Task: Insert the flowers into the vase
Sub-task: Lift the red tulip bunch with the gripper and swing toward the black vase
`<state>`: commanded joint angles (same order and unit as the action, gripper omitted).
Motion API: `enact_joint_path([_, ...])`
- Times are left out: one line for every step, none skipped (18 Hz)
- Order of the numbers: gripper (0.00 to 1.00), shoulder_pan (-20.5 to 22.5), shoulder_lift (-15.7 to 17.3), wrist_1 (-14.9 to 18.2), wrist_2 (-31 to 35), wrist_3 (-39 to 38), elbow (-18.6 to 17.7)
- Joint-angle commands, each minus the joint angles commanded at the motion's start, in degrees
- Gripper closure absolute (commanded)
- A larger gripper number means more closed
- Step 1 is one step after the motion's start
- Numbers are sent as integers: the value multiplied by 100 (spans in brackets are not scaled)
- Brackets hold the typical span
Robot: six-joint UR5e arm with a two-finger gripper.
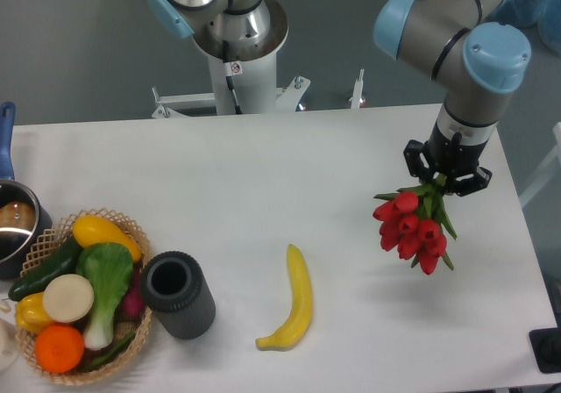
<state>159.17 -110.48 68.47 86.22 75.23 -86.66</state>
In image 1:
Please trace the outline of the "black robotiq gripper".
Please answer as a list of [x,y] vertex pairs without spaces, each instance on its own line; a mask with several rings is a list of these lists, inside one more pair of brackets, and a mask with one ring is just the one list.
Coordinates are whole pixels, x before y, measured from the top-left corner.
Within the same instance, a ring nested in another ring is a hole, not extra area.
[[430,137],[411,139],[403,150],[409,174],[421,183],[434,183],[445,176],[444,193],[459,197],[486,189],[493,173],[480,166],[490,138],[490,128],[440,125],[435,123]]

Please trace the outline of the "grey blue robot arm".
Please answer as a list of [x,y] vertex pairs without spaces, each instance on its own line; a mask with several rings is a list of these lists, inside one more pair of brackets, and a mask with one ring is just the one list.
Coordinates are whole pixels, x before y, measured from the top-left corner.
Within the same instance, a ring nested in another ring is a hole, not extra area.
[[[161,25],[206,55],[217,113],[292,106],[276,85],[276,54],[288,35],[275,0],[146,0]],[[489,184],[479,158],[531,57],[527,38],[488,20],[506,0],[389,0],[373,28],[376,46],[446,91],[429,139],[404,150],[409,173],[467,196]]]

